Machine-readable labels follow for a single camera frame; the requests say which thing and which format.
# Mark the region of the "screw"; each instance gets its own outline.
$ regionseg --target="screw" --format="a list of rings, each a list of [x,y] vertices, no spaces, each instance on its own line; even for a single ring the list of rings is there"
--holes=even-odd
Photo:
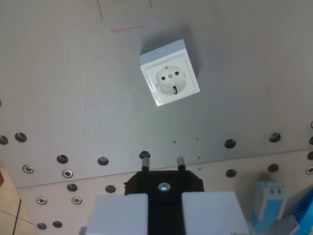
[[[23,171],[27,174],[31,174],[34,172],[34,168],[31,165],[23,166]]]
[[[44,197],[37,197],[36,201],[40,205],[44,205],[47,203],[47,199],[45,199]]]
[[[73,197],[72,198],[72,203],[74,203],[74,204],[81,204],[82,203],[82,199],[80,197]]]
[[[313,165],[309,166],[306,170],[305,173],[307,173],[308,175],[313,174]]]
[[[70,178],[73,176],[73,172],[71,170],[64,170],[62,172],[62,175],[65,177],[65,178]]]
[[[162,192],[166,192],[171,189],[171,185],[169,183],[161,183],[157,188]]]

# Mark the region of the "hole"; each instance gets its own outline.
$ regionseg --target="hole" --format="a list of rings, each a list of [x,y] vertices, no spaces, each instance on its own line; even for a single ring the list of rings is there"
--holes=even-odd
[[[9,143],[8,138],[5,136],[0,136],[0,144],[6,145],[7,143]]]
[[[115,191],[116,191],[116,188],[113,185],[106,186],[106,192],[114,193]]]
[[[313,160],[313,151],[310,152],[310,153],[308,153],[307,158],[308,158],[309,160]]]
[[[68,191],[75,192],[78,190],[78,187],[76,184],[68,184],[67,189],[68,189]]]
[[[237,175],[237,172],[236,172],[236,170],[234,170],[234,169],[229,169],[229,170],[226,172],[226,176],[229,177],[229,178],[235,177],[236,175]]]
[[[309,166],[309,167],[305,170],[305,172],[306,172],[307,174],[311,175],[311,174],[313,173],[313,166],[312,166],[312,165]]]
[[[27,140],[26,135],[22,132],[16,133],[14,137],[18,142],[25,142]]]
[[[141,158],[141,159],[143,159],[143,158],[150,158],[150,153],[148,152],[148,151],[142,151],[140,154],[139,154],[139,157]]]
[[[53,225],[54,227],[56,227],[56,228],[60,228],[60,227],[63,226],[63,224],[62,224],[60,221],[54,221],[54,222],[52,223],[52,225]]]
[[[269,140],[270,142],[272,142],[272,143],[276,143],[276,142],[279,142],[280,138],[281,138],[280,134],[278,134],[278,133],[273,133],[273,134],[271,134],[271,135],[269,136],[269,139],[268,139],[268,140]]]
[[[107,159],[106,157],[100,157],[98,158],[98,163],[99,165],[107,165],[109,164],[109,159]]]
[[[279,166],[277,164],[271,164],[268,166],[269,172],[276,172],[276,171],[278,171],[278,169],[279,169]]]
[[[233,140],[233,139],[228,139],[228,140],[225,141],[224,146],[225,146],[226,148],[233,148],[233,147],[236,146],[236,141]]]
[[[65,163],[68,162],[68,158],[67,158],[67,156],[61,154],[61,155],[59,155],[59,156],[57,157],[57,161],[58,161],[59,163],[65,164]]]
[[[44,223],[39,223],[39,224],[37,224],[37,228],[39,228],[41,230],[45,230],[47,228],[47,225]]]

